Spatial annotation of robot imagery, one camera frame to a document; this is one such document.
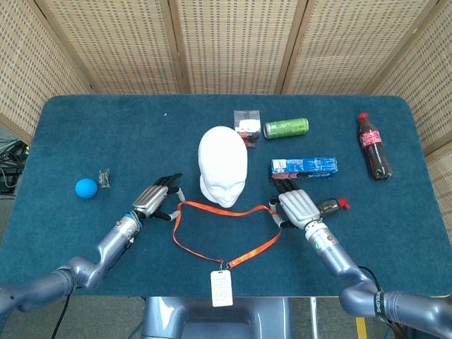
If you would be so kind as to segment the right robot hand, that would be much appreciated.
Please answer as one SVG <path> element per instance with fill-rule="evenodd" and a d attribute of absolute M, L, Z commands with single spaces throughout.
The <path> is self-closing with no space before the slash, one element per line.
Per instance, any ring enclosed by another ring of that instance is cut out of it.
<path fill-rule="evenodd" d="M 275 213 L 273 219 L 279 228 L 296 227 L 303 230 L 310 222 L 322 221 L 321 213 L 315 203 L 294 181 L 272 177 L 268 180 L 278 191 L 277 196 L 270 198 L 269 206 Z M 277 205 L 284 210 L 288 220 L 278 216 Z"/>

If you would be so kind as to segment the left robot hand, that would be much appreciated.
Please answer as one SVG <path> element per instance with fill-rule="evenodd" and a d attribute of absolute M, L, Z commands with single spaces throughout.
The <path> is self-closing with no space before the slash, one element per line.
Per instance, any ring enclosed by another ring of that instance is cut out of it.
<path fill-rule="evenodd" d="M 176 210 L 169 214 L 163 212 L 161 206 L 170 194 L 176 194 L 180 202 L 185 201 L 182 189 L 173 186 L 173 183 L 181 176 L 182 173 L 176 173 L 160 177 L 152 186 L 147 187 L 132 203 L 131 215 L 140 222 L 144 222 L 148 218 L 159 218 L 165 221 L 175 220 L 181 212 Z"/>

